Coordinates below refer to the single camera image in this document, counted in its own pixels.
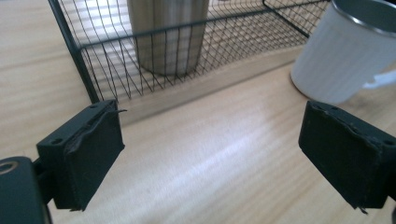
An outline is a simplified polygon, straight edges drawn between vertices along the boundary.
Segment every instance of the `light wood surface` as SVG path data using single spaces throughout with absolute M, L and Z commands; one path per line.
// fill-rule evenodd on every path
M 34 160 L 35 144 L 90 102 L 47 1 L 0 8 L 0 158 Z M 392 199 L 368 216 L 353 210 L 299 149 L 307 99 L 291 67 L 286 56 L 257 56 L 195 81 L 192 93 L 163 93 L 175 101 L 142 100 L 149 115 L 125 103 L 126 148 L 86 211 L 49 204 L 54 223 L 391 223 Z M 219 78 L 228 84 L 208 81 Z M 390 86 L 340 106 L 396 135 L 394 99 Z

